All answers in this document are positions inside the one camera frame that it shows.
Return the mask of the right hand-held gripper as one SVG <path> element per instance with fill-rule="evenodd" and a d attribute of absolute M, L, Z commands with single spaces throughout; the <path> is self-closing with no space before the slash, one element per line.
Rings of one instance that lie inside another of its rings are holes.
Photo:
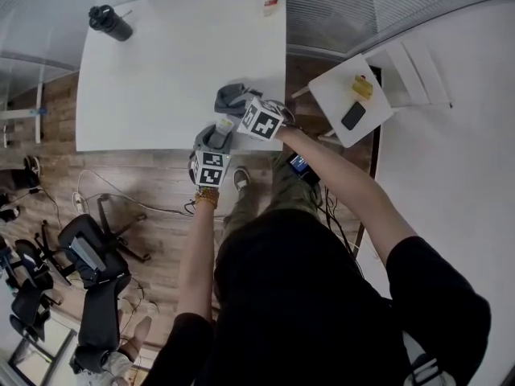
<path fill-rule="evenodd" d="M 243 116 L 238 133 L 265 142 L 271 142 L 281 126 L 295 123 L 294 114 L 283 103 L 257 96 L 252 100 L 233 99 L 227 104 L 227 114 Z"/>

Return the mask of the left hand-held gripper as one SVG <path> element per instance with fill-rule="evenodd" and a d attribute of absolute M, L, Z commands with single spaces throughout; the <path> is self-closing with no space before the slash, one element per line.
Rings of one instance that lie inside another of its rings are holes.
<path fill-rule="evenodd" d="M 189 157 L 189 176 L 198 187 L 220 187 L 230 163 L 231 131 L 210 125 L 199 132 Z"/>

